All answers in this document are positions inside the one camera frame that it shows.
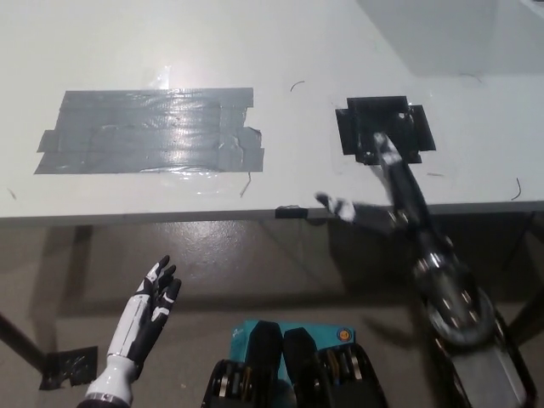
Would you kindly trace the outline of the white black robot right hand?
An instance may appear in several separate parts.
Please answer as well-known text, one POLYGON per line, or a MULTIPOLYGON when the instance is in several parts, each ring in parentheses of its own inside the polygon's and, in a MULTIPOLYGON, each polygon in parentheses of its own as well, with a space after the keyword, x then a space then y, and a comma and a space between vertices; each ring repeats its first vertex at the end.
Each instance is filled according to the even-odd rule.
POLYGON ((455 262, 452 244, 432 220, 422 191, 390 137, 374 133, 373 141, 390 206, 380 207, 337 198, 324 192, 315 199, 333 216, 382 235, 400 232, 413 243, 417 256, 433 268, 455 262))

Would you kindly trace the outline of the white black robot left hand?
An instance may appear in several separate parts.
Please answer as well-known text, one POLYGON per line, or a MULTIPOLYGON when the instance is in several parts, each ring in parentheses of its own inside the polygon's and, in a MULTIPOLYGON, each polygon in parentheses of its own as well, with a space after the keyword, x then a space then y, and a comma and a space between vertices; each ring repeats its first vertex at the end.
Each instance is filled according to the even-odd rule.
POLYGON ((111 339, 109 366, 121 361, 141 371, 179 295, 182 282, 174 276, 175 270, 166 255, 145 274, 128 299, 111 339))

